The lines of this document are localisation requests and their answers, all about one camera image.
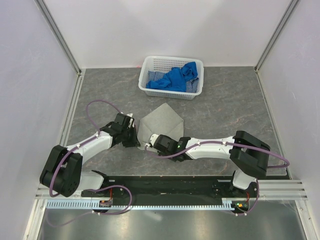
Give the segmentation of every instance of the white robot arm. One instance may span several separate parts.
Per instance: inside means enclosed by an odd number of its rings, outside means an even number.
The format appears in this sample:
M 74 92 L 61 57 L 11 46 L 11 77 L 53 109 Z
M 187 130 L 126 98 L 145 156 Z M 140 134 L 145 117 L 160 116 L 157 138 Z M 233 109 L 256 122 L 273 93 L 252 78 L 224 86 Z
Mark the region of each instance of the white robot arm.
M 53 190 L 65 197 L 71 196 L 76 190 L 99 189 L 103 176 L 93 171 L 82 172 L 82 165 L 99 152 L 120 143 L 125 148 L 140 146 L 132 114 L 118 113 L 114 121 L 100 128 L 93 136 L 67 147 L 53 147 L 41 173 L 40 183 L 49 187 L 54 180 Z M 53 179 L 67 153 L 69 155 Z
M 160 155 L 176 155 L 173 161 L 214 158 L 232 160 L 238 167 L 232 178 L 232 185 L 246 190 L 256 178 L 263 179 L 267 174 L 269 155 L 263 152 L 220 143 L 243 143 L 245 145 L 270 150 L 270 147 L 245 131 L 237 131 L 235 136 L 220 139 L 198 139 L 181 137 L 175 141 L 165 135 L 153 134 L 149 140 L 150 147 L 158 150 Z

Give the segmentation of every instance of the gray cloth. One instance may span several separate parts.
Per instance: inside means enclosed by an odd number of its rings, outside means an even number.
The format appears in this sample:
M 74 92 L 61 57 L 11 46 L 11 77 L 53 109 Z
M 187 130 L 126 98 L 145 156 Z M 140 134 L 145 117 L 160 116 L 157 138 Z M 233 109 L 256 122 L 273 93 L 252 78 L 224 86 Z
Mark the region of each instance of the gray cloth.
M 166 135 L 178 141 L 184 136 L 184 120 L 167 103 L 164 103 L 140 120 L 137 134 L 141 144 L 139 149 L 145 149 L 145 144 L 149 142 L 152 134 Z

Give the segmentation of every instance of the white plastic basket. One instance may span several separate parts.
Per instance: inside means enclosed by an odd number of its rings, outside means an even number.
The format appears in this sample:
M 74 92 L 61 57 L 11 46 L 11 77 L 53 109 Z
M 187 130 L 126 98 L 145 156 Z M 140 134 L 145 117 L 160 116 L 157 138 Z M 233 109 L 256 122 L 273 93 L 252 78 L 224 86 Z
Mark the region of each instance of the white plastic basket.
M 146 85 L 149 81 L 149 71 L 167 73 L 173 67 L 182 68 L 185 64 L 190 62 L 195 62 L 196 70 L 198 72 L 199 83 L 196 93 L 165 91 L 146 88 Z M 149 96 L 191 100 L 202 92 L 202 87 L 204 85 L 204 64 L 200 60 L 191 58 L 172 56 L 147 56 L 142 65 L 138 85 L 139 88 Z

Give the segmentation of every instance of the white panel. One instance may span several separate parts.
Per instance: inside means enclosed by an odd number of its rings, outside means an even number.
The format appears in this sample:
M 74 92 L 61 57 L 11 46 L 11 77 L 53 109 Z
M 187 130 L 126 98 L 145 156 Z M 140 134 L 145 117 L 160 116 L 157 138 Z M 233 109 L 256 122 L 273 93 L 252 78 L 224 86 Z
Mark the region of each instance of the white panel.
M 302 0 L 260 71 L 285 156 L 320 223 L 320 1 Z
M 45 0 L 82 68 L 146 56 L 254 66 L 290 0 Z
M 76 73 L 33 0 L 2 0 L 0 31 L 0 238 L 18 240 Z

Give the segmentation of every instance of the gray marble floor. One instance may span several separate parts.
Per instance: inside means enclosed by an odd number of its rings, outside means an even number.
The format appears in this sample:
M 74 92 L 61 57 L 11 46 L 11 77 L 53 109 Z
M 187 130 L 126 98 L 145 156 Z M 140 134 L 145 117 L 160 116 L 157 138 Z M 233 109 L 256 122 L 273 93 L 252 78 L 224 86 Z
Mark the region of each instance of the gray marble floor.
M 279 152 L 259 83 L 253 67 L 205 67 L 202 93 L 193 100 L 147 96 L 138 88 L 140 68 L 87 69 L 76 106 L 68 144 L 95 132 L 86 117 L 86 105 L 95 99 L 113 102 L 139 120 L 168 103 L 184 119 L 184 135 L 200 139 L 233 136 L 244 130 Z M 99 126 L 114 120 L 116 111 L 105 103 L 93 103 L 89 113 Z M 282 164 L 271 158 L 269 165 Z M 197 159 L 172 162 L 153 158 L 137 148 L 117 145 L 98 153 L 83 166 L 107 175 L 231 175 L 231 160 Z M 270 169 L 269 175 L 285 174 Z

